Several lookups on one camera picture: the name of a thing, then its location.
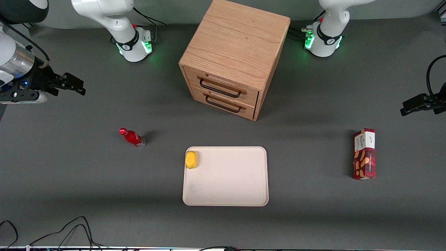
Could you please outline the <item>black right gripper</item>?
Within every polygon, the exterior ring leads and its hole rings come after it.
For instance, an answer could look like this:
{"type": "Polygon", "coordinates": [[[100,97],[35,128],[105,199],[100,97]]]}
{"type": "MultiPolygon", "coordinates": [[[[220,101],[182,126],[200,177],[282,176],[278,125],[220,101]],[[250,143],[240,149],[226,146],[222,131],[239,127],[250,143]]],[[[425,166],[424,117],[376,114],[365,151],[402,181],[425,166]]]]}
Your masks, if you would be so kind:
{"type": "Polygon", "coordinates": [[[86,94],[83,87],[84,81],[70,73],[62,76],[54,73],[50,65],[44,68],[33,66],[24,76],[14,80],[17,86],[21,85],[24,90],[18,91],[19,100],[33,100],[37,98],[37,91],[49,93],[53,96],[59,95],[59,90],[70,90],[80,95],[86,94]]]}

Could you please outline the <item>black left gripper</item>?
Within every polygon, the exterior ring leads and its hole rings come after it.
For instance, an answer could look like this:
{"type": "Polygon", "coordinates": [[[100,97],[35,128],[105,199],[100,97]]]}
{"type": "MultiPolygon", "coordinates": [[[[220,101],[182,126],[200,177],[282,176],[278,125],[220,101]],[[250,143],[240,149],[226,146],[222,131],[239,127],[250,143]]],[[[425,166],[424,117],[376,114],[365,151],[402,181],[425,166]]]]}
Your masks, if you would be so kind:
{"type": "Polygon", "coordinates": [[[429,95],[422,93],[403,102],[403,108],[400,109],[402,116],[407,116],[418,111],[433,110],[437,115],[446,111],[446,83],[444,83],[440,91],[433,93],[430,82],[427,83],[429,95]]]}

